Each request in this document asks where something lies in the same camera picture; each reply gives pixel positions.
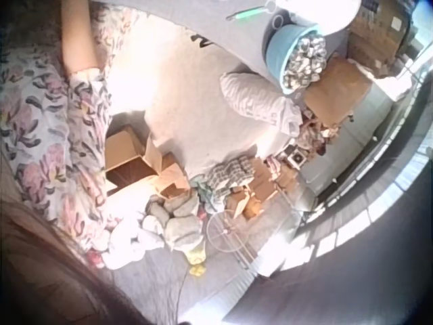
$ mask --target blue container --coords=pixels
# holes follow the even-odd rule
[[[319,32],[319,25],[285,25],[277,30],[269,42],[266,50],[266,65],[269,72],[278,80],[279,86],[286,95],[293,93],[293,90],[285,88],[283,83],[287,61],[296,44],[298,44],[299,38],[312,31]]]

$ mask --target floral dress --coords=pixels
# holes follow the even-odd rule
[[[32,8],[20,6],[15,14],[24,21],[23,14]],[[105,76],[140,15],[134,9],[92,3],[93,34],[103,66],[71,76],[62,67],[58,21],[46,21],[40,30],[25,34],[26,40],[8,38],[10,25],[2,30],[3,154],[23,201],[85,250],[110,221],[104,208],[104,148],[111,120]]]

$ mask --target crumpled foil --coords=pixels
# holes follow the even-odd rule
[[[326,68],[326,53],[325,38],[317,32],[299,39],[284,70],[284,87],[296,90],[320,80]]]

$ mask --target white pillow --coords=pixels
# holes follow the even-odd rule
[[[220,83],[225,100],[238,114],[298,137],[302,124],[299,107],[268,80],[258,74],[231,73],[223,74]]]

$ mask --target dark hair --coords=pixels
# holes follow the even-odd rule
[[[64,236],[60,238],[46,221],[23,204],[0,201],[0,207],[2,320],[12,324],[44,325],[151,324],[124,294],[80,261],[82,252],[73,246],[71,250],[70,243],[66,246]],[[54,286],[41,288],[27,277],[33,270],[25,269],[23,274],[14,263],[16,259],[24,259],[26,265],[34,263],[48,276],[53,274],[61,280]],[[75,302],[88,304],[85,309],[94,311],[87,320],[70,320],[56,309],[55,303],[47,302],[47,290],[62,290],[63,297],[68,298],[68,289],[75,290],[70,294],[87,299]]]

